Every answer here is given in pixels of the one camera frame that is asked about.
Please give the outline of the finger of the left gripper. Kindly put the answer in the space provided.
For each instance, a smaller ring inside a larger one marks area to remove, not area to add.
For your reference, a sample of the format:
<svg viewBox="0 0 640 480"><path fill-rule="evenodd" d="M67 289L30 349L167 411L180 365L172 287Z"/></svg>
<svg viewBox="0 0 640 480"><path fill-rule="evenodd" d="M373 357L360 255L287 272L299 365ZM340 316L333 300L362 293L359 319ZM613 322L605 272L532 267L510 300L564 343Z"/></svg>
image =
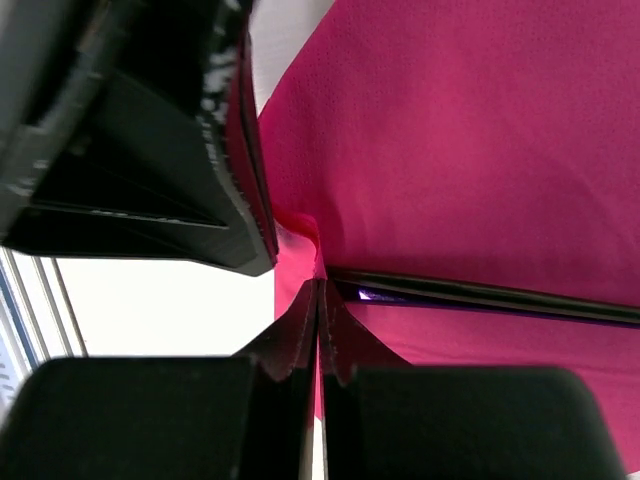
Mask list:
<svg viewBox="0 0 640 480"><path fill-rule="evenodd" d="M1 243L249 276L278 245L249 1L5 1Z"/></svg>

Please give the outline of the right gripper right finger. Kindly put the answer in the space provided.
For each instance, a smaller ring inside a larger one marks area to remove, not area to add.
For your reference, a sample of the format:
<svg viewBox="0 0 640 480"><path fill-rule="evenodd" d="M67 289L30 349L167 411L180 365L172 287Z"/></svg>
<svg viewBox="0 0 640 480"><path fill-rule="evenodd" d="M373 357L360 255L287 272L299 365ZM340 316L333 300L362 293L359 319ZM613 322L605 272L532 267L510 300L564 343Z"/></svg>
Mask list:
<svg viewBox="0 0 640 480"><path fill-rule="evenodd" d="M601 411L549 366L416 366L319 284L329 479L622 479Z"/></svg>

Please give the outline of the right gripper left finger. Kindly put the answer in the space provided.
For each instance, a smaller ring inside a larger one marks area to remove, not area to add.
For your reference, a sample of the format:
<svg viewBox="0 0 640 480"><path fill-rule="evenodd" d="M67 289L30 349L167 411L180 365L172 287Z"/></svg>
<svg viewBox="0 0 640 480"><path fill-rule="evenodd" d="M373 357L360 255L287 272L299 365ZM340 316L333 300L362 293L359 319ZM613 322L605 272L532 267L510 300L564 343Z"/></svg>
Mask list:
<svg viewBox="0 0 640 480"><path fill-rule="evenodd" d="M307 479L318 283L228 357L60 358L1 429L5 479Z"/></svg>

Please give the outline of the magenta paper napkin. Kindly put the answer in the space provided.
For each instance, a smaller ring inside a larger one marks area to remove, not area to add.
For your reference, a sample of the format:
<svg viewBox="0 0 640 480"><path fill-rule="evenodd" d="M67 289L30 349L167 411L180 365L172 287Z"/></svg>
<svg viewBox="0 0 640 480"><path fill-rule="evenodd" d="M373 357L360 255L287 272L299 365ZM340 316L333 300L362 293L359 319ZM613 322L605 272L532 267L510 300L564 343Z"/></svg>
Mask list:
<svg viewBox="0 0 640 480"><path fill-rule="evenodd" d="M278 309L331 267L639 309L635 1L338 1L260 129ZM416 366L571 372L638 472L639 328L343 302Z"/></svg>

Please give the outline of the purple metallic spoon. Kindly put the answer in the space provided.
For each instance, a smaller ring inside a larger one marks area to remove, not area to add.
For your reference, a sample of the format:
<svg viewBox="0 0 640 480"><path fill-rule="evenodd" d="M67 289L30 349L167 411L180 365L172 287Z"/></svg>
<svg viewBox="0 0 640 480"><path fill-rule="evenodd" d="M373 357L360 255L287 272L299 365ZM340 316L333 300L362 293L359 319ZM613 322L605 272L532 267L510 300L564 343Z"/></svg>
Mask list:
<svg viewBox="0 0 640 480"><path fill-rule="evenodd" d="M496 307L465 301L433 299L416 295L386 295L380 290L366 289L364 287L340 286L338 288L338 291L345 302L359 302L377 306L439 308L447 310L495 313L504 315L509 314L515 316L582 322L596 325L611 325L632 329L639 328L638 322L629 322L626 320L619 321L596 319L586 317L584 315L569 315L566 313L550 313L522 308Z"/></svg>

